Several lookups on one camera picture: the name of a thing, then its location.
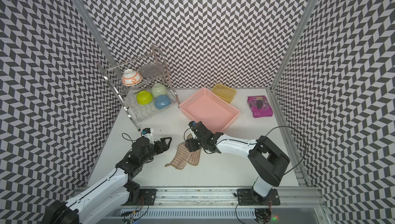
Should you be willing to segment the striped beige square dishcloth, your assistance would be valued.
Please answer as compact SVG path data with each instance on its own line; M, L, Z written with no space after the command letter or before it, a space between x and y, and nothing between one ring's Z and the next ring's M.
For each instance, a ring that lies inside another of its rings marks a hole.
M195 152L189 152L186 142L182 142L177 149L175 157L165 167L172 166L175 169L182 170L187 164L197 166L200 162L201 149Z

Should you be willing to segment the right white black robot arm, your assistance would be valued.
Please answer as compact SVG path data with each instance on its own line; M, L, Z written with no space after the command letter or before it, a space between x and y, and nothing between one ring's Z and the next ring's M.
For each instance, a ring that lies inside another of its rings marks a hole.
M186 140L189 152L203 149L209 154L233 154L252 163L259 175L252 187L253 196L267 199L272 188L280 185L290 158L268 136L247 140L213 133L202 122L191 121L188 126L192 132L192 138Z

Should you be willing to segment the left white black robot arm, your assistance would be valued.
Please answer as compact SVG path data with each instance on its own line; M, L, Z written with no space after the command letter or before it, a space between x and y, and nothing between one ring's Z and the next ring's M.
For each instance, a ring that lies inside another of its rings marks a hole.
M106 177L67 201L54 201L42 224L96 224L119 206L138 202L140 185L133 181L154 156L170 148L171 137L151 142L139 137Z

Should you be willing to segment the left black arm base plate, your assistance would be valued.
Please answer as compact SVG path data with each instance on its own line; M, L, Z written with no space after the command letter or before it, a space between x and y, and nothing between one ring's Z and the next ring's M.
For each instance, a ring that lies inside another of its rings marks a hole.
M156 188L142 188L139 190L132 190L129 198L124 206L137 206L137 205L149 205L153 206L156 199Z

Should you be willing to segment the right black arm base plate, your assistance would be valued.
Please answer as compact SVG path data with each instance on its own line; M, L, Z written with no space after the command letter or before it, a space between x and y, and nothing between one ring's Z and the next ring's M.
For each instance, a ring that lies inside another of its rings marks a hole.
M279 206L280 199L276 189L271 189L268 196L262 197L253 189L237 189L234 193L240 206Z

